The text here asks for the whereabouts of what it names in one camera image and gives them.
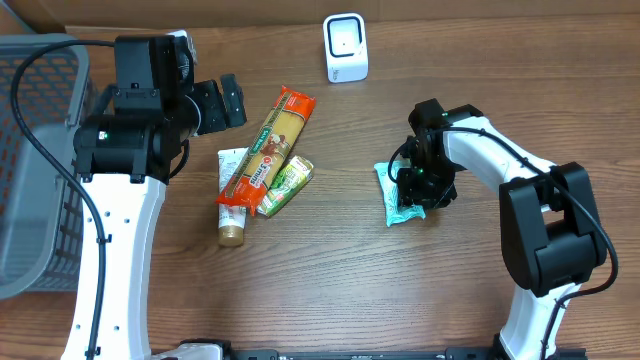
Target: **wooden table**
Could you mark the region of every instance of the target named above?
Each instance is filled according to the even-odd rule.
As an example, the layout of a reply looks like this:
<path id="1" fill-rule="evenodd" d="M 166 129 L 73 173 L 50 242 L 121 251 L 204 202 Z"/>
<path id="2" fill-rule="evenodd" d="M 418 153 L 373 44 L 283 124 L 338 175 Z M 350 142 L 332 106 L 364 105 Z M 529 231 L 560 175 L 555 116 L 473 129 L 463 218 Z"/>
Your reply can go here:
<path id="1" fill-rule="evenodd" d="M 451 206 L 387 228 L 373 172 L 411 133 L 414 104 L 435 97 L 445 108 L 473 104 L 525 149 L 588 169 L 620 277 L 571 303 L 558 344 L 640 357 L 640 16 L 372 23 L 369 77 L 342 85 L 327 83 L 320 25 L 191 33 L 197 79 L 235 73 L 249 121 L 194 139 L 171 182 L 151 265 L 155 351 L 190 337 L 288 351 L 489 345 L 514 288 L 496 195 L 461 173 Z M 110 50 L 90 55 L 92 78 L 113 81 Z M 216 153 L 250 144 L 281 84 L 318 99 L 293 150 L 316 177 L 274 218 L 249 219 L 243 247 L 221 249 Z M 609 263 L 585 288 L 608 273 Z M 0 303 L 0 357 L 59 357 L 74 299 Z"/>

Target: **white tube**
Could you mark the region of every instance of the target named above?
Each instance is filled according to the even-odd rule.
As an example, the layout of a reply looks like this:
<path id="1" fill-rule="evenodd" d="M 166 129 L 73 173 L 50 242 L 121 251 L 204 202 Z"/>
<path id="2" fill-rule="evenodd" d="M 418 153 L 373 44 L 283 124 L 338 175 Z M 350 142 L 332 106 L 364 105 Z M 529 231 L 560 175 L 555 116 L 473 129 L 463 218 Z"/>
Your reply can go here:
<path id="1" fill-rule="evenodd" d="M 220 191 L 227 186 L 246 152 L 247 148 L 218 151 Z M 219 214 L 218 244 L 222 246 L 242 245 L 244 242 L 243 232 L 245 219 L 247 218 L 247 208 L 220 204 Z"/>

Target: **gold bottle cap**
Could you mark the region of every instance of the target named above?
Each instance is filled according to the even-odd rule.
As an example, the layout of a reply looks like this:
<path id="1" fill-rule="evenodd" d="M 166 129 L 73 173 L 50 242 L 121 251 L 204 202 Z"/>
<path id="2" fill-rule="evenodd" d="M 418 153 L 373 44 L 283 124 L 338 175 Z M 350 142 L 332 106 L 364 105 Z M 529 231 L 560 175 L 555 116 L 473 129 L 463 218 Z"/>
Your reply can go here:
<path id="1" fill-rule="evenodd" d="M 240 246 L 244 242 L 244 229 L 227 225 L 218 229 L 218 244 L 220 246 L 234 247 Z"/>

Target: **blue-gray crate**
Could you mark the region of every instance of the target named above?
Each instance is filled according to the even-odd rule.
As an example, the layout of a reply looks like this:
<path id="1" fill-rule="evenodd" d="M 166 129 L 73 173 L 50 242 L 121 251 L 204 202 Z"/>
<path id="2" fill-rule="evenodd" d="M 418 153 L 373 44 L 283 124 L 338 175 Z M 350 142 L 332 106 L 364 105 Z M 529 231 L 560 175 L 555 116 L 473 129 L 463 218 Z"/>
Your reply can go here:
<path id="1" fill-rule="evenodd" d="M 18 129 L 9 91 L 16 68 L 62 34 L 0 36 L 0 299 L 23 291 L 75 291 L 82 200 Z M 95 101 L 89 57 L 74 46 L 44 55 L 24 74 L 19 103 L 40 142 L 73 172 L 73 134 Z"/>

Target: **orange snack package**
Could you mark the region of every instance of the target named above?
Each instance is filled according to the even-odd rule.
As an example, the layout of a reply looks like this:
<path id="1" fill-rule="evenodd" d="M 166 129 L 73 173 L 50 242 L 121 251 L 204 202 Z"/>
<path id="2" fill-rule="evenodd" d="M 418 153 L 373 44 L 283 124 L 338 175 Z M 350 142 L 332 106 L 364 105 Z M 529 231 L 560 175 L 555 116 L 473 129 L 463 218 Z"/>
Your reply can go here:
<path id="1" fill-rule="evenodd" d="M 315 106 L 315 98 L 283 86 L 249 151 L 216 202 L 245 206 L 255 215 Z"/>

